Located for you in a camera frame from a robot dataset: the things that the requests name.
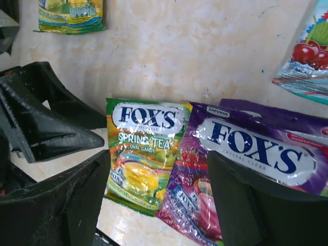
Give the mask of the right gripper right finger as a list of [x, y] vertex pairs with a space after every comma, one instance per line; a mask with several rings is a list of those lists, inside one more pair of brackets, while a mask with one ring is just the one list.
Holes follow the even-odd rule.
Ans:
[[224, 245], [327, 245], [327, 198], [297, 191], [216, 151], [207, 157]]

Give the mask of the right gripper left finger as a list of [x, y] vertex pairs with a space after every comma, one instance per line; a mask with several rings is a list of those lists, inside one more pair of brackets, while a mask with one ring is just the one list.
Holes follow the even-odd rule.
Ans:
[[92, 245], [110, 171], [102, 150], [1, 198], [1, 245]]

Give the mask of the purple candy bag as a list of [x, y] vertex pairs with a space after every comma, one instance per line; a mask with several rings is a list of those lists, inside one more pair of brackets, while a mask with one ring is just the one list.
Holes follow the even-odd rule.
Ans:
[[258, 116], [291, 133], [327, 145], [327, 118], [264, 106], [241, 99], [222, 99], [220, 105]]
[[224, 245], [208, 172], [216, 151], [291, 189], [327, 195], [327, 145], [235, 108], [193, 103], [157, 217], [200, 245]]

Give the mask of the green candy bag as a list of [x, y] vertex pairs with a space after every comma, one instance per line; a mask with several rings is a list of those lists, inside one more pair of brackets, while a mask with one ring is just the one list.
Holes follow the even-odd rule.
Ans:
[[161, 208], [190, 103], [107, 98], [106, 198], [153, 217]]
[[40, 0], [39, 32], [85, 34], [105, 30], [103, 1]]

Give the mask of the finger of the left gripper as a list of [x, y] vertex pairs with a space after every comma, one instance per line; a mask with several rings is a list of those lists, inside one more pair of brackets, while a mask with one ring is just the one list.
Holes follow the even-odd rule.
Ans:
[[47, 61], [1, 71], [1, 130], [28, 163], [103, 147], [106, 117], [73, 95]]

